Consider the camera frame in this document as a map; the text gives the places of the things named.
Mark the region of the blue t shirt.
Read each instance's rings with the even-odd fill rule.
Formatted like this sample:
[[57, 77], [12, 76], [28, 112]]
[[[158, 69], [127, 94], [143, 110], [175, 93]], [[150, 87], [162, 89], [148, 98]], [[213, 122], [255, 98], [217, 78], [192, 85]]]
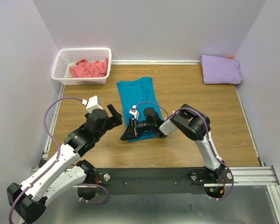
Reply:
[[120, 81], [117, 83], [119, 95], [123, 107], [123, 117], [126, 127], [130, 125], [130, 119], [134, 118], [129, 113], [133, 105], [137, 105], [139, 112], [138, 121], [147, 121], [152, 124], [152, 130], [143, 133], [140, 137], [128, 140], [129, 142], [150, 138], [165, 138], [160, 131], [163, 123], [161, 107], [159, 106], [154, 92], [153, 80], [150, 77], [142, 77], [135, 81]]

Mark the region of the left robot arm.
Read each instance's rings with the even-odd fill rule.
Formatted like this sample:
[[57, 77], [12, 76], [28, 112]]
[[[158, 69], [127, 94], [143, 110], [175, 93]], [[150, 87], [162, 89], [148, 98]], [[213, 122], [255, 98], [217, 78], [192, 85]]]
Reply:
[[10, 223], [16, 211], [24, 223], [32, 224], [45, 212], [46, 206], [66, 189], [81, 183], [90, 184], [94, 180], [94, 167], [80, 158], [94, 148], [107, 131], [122, 125], [122, 115], [113, 105], [107, 108], [111, 116], [98, 104], [87, 107], [86, 121], [69, 133], [54, 156], [28, 179], [8, 186]]

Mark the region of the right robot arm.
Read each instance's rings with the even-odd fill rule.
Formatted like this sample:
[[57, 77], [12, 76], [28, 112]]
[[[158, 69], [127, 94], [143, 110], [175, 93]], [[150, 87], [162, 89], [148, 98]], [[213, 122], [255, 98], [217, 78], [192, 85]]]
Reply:
[[144, 120], [138, 121], [139, 112], [134, 105], [129, 111], [133, 117], [121, 136], [121, 140], [137, 140], [144, 134], [154, 134], [157, 138], [166, 138], [175, 130], [180, 130], [187, 138], [197, 145], [204, 162], [202, 173], [194, 175], [201, 177], [204, 182], [215, 183], [222, 178], [226, 169], [224, 161], [218, 155], [211, 139], [210, 119], [202, 112], [184, 104], [166, 119], [161, 119], [153, 107], [144, 111]]

